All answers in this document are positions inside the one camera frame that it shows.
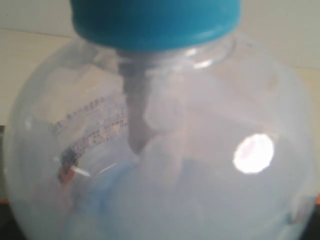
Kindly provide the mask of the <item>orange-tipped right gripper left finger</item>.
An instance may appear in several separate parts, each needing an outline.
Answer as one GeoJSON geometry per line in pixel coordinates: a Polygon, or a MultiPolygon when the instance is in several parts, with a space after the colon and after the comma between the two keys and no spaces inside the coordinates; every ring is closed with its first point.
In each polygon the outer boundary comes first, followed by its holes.
{"type": "Polygon", "coordinates": [[[15,239],[15,221],[11,209],[8,205],[6,190],[5,190],[5,180],[4,180],[4,170],[3,170],[3,136],[5,127],[0,126],[0,239],[1,240],[12,240],[15,239]]]}

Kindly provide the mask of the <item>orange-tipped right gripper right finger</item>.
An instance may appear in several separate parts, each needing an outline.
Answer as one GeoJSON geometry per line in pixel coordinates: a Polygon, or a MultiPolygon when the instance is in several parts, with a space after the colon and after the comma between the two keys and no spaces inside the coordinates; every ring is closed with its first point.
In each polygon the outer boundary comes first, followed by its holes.
{"type": "Polygon", "coordinates": [[[309,224],[308,239],[309,240],[320,239],[320,196],[317,197],[314,214],[309,224]]]}

